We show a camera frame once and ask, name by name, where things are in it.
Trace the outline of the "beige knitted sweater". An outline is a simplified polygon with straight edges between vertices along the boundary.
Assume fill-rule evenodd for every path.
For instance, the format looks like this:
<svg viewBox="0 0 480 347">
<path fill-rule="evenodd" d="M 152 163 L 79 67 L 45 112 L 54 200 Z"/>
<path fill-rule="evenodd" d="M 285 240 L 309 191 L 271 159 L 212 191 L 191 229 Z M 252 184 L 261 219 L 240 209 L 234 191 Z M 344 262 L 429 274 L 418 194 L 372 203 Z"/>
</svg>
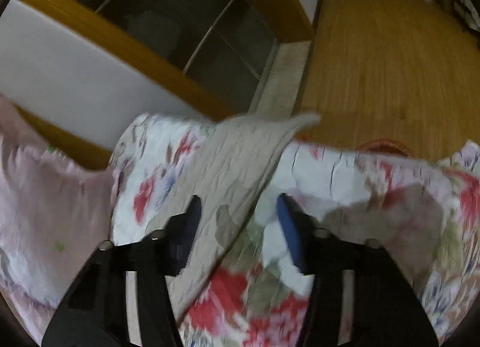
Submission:
<svg viewBox="0 0 480 347">
<path fill-rule="evenodd" d="M 172 186 L 146 232 L 161 229 L 183 212 L 190 198 L 199 196 L 202 217 L 186 267 L 168 281 L 176 321 L 180 321 L 217 264 L 247 223 L 251 208 L 275 171 L 281 154 L 302 129 L 319 123 L 316 114 L 289 120 L 265 120 L 245 115 L 209 129 Z"/>
</svg>

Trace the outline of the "wooden wardrobe frame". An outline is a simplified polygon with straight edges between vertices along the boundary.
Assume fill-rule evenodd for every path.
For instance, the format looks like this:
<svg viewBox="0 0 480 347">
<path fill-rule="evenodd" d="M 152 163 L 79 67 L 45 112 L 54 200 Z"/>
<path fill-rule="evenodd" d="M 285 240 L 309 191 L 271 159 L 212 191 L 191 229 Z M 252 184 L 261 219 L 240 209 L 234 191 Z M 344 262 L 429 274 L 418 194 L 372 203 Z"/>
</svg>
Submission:
<svg viewBox="0 0 480 347">
<path fill-rule="evenodd" d="M 314 29 L 298 0 L 21 0 L 211 120 L 263 109 L 301 73 Z"/>
</svg>

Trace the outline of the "pink pillow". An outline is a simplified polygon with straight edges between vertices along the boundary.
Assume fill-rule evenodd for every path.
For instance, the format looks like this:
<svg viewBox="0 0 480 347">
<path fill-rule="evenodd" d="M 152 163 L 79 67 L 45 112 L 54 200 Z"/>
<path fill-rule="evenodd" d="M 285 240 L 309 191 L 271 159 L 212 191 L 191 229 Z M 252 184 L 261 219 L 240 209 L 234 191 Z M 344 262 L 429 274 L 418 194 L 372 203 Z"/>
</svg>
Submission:
<svg viewBox="0 0 480 347">
<path fill-rule="evenodd" d="M 87 171 L 1 99 L 1 295 L 40 344 L 56 308 L 110 233 L 117 170 Z"/>
</svg>

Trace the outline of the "white wardrobe door panel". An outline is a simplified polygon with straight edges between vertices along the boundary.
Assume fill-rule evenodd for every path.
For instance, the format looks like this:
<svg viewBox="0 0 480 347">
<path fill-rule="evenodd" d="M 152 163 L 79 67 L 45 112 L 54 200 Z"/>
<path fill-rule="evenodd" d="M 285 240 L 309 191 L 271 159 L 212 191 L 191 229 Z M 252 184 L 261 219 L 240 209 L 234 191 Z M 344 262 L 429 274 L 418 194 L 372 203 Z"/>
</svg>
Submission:
<svg viewBox="0 0 480 347">
<path fill-rule="evenodd" d="M 105 149 L 143 113 L 202 120 L 161 85 L 21 1 L 1 16 L 0 51 L 3 95 Z"/>
</svg>

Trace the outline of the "floral bed sheet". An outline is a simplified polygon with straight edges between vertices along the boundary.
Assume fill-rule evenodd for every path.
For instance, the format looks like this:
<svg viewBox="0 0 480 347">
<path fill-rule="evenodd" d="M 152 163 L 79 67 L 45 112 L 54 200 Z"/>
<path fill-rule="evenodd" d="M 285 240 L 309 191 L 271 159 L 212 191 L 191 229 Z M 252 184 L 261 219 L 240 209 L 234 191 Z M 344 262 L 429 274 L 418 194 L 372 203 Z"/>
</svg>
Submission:
<svg viewBox="0 0 480 347">
<path fill-rule="evenodd" d="M 140 115 L 117 142 L 112 219 L 118 245 L 139 241 L 209 129 Z M 382 245 L 413 288 L 439 344 L 479 296 L 479 147 L 437 163 L 292 141 L 247 223 L 182 320 L 185 346 L 294 346 L 313 279 L 293 264 L 277 213 L 291 196 L 316 227 L 343 241 Z"/>
</svg>

